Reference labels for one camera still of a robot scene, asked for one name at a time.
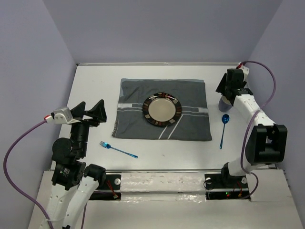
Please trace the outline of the purple white cup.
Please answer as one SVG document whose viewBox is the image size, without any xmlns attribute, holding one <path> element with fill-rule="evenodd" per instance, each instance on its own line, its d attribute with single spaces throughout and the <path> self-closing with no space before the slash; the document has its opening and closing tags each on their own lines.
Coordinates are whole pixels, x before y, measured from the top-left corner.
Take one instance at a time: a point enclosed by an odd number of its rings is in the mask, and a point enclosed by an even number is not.
<svg viewBox="0 0 305 229">
<path fill-rule="evenodd" d="M 230 103 L 230 101 L 226 97 L 221 96 L 219 103 L 218 103 L 218 109 L 221 112 L 225 113 L 225 112 L 229 111 L 231 108 L 232 108 L 232 104 Z"/>
</svg>

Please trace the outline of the grey striped cloth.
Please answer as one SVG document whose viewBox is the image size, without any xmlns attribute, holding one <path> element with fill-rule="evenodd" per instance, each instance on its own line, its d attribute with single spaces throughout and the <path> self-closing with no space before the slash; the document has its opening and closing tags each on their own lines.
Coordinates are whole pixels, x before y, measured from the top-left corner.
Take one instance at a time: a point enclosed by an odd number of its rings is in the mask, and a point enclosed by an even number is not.
<svg viewBox="0 0 305 229">
<path fill-rule="evenodd" d="M 204 80 L 122 79 L 112 136 L 211 141 Z"/>
</svg>

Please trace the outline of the dark rimmed dinner plate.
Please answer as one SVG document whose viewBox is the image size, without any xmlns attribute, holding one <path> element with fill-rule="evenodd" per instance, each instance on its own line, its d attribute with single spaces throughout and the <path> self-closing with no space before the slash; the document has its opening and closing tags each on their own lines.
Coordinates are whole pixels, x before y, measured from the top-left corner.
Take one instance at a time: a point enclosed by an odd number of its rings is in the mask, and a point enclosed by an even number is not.
<svg viewBox="0 0 305 229">
<path fill-rule="evenodd" d="M 182 105 L 173 95 L 159 92 L 146 98 L 142 105 L 142 114 L 150 124 L 166 127 L 182 117 Z"/>
</svg>

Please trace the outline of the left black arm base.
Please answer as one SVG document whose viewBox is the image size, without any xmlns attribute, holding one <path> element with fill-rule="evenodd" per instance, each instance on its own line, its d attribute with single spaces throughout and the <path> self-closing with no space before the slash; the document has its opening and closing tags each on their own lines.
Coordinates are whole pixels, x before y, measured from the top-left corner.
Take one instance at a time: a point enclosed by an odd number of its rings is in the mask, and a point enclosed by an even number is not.
<svg viewBox="0 0 305 229">
<path fill-rule="evenodd" d="M 89 200 L 116 201 L 121 200 L 121 174 L 107 174 L 106 180 L 93 192 Z"/>
</svg>

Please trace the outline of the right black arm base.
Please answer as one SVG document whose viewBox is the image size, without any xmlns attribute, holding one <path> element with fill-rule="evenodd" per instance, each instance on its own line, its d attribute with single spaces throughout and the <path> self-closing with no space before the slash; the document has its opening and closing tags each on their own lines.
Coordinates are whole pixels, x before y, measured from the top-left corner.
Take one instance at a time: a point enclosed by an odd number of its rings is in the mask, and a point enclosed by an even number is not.
<svg viewBox="0 0 305 229">
<path fill-rule="evenodd" d="M 219 173 L 205 174 L 203 187 L 206 200 L 250 200 L 246 176 L 231 176 L 227 164 Z"/>
</svg>

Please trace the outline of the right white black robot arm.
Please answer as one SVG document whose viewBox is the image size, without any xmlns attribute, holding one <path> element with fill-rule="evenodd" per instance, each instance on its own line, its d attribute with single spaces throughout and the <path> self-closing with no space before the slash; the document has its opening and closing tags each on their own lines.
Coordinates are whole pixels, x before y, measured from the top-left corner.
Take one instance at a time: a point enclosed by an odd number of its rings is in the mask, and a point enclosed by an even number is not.
<svg viewBox="0 0 305 229">
<path fill-rule="evenodd" d="M 242 153 L 234 161 L 226 163 L 219 175 L 224 187 L 232 186 L 237 177 L 243 177 L 259 167 L 280 163 L 285 157 L 288 130 L 276 124 L 257 104 L 254 94 L 246 88 L 249 69 L 228 69 L 216 92 L 222 95 L 220 102 L 235 107 L 248 126 L 242 143 Z"/>
</svg>

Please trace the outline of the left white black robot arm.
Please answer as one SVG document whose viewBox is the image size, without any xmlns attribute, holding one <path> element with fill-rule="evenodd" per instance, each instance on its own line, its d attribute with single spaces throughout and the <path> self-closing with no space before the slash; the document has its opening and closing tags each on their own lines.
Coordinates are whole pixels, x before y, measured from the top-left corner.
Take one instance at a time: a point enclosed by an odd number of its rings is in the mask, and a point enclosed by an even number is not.
<svg viewBox="0 0 305 229">
<path fill-rule="evenodd" d="M 104 100 L 90 110 L 85 106 L 81 102 L 73 109 L 61 107 L 44 118 L 47 123 L 70 125 L 71 131 L 68 138 L 58 138 L 52 146 L 55 169 L 41 229 L 72 229 L 92 193 L 105 184 L 105 168 L 80 161 L 86 157 L 89 129 L 107 120 Z"/>
</svg>

